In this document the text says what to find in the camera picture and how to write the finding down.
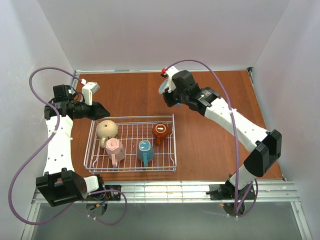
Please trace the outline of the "tall blue patterned mug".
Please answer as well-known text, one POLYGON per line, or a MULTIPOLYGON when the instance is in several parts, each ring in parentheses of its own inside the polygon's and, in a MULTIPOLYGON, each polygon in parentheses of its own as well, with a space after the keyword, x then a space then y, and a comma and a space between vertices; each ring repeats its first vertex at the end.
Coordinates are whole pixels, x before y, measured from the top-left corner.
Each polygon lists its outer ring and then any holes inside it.
MULTIPOLYGON (((168 85, 168 80, 164 80, 164 82, 160 85, 159 89, 158 89, 158 93, 164 97, 164 92, 165 92, 165 89, 167 88, 167 85, 168 85)), ((176 103, 174 106, 177 106, 177 107, 180 107, 182 106, 181 103, 176 103)))

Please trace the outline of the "pink faceted mug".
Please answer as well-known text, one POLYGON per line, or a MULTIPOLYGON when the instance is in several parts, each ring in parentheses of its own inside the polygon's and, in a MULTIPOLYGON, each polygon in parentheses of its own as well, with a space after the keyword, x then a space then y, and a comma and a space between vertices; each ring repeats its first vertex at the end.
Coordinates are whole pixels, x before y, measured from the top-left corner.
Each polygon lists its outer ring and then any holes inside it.
POLYGON ((120 161, 122 161, 126 156, 125 147, 117 138, 108 139, 105 143, 105 150, 108 154, 108 157, 111 159, 113 168, 117 168, 120 161))

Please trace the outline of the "blue square mug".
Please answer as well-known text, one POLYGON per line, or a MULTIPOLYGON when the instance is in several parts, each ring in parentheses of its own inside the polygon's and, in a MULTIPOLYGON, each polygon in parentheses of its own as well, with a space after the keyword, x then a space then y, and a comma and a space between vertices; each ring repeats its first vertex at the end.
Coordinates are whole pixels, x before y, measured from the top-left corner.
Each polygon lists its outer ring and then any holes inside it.
POLYGON ((137 157, 143 163, 143 166, 148 167, 149 162, 153 161, 155 156, 154 148, 150 141, 142 140, 138 144, 137 157))

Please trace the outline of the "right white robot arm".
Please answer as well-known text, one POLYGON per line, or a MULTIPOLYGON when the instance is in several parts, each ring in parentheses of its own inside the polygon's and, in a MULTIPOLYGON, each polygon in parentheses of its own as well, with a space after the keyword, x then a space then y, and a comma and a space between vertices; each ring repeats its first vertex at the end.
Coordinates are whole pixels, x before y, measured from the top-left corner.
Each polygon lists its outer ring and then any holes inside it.
POLYGON ((200 88, 193 75, 174 66, 164 68, 161 76, 165 81, 158 92, 168 107, 177 104, 188 106, 227 130, 249 151, 239 170, 227 181, 237 190, 242 190, 255 178, 262 177, 280 158, 282 134, 274 129, 268 131, 249 121, 210 87, 200 88))

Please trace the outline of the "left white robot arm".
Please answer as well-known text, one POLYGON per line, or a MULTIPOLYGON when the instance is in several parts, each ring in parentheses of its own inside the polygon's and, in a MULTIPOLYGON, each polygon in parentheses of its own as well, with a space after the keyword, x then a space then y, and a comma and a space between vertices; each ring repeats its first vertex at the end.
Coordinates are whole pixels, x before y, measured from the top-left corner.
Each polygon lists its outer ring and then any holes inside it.
POLYGON ((97 197, 104 189, 100 175, 82 177, 75 173, 71 156, 73 121, 110 116, 101 103, 93 101, 99 88, 96 82, 85 83, 81 92, 70 85, 56 85, 53 99, 44 108, 47 132, 54 137, 48 143, 46 165, 43 176, 36 178, 36 187, 52 207, 85 200, 90 193, 97 197))

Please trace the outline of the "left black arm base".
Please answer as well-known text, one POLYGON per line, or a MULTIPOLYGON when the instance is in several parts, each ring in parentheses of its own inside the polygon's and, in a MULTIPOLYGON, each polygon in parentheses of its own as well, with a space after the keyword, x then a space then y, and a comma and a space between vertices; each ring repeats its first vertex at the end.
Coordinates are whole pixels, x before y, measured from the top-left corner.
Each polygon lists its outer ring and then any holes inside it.
MULTIPOLYGON (((121 185, 105 185, 104 188, 106 190, 122 190, 121 185)), ((121 194, 118 192, 110 191, 110 192, 104 192, 104 193, 99 193, 95 195, 90 195, 87 197, 87 200, 90 201, 119 201, 121 199, 121 194)))

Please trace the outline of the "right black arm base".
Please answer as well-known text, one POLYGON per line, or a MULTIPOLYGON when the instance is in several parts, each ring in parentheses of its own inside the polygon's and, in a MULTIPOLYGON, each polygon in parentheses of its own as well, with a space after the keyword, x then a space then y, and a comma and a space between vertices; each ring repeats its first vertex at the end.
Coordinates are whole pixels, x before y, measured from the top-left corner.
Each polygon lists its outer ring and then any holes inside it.
MULTIPOLYGON (((238 199, 242 200, 250 184, 247 184, 243 189, 238 190, 238 199)), ((206 195, 210 197, 211 200, 234 200, 235 188, 233 185, 227 184, 210 184, 209 191, 206 195)), ((253 200, 255 198, 255 190, 253 185, 251 185, 245 200, 253 200)))

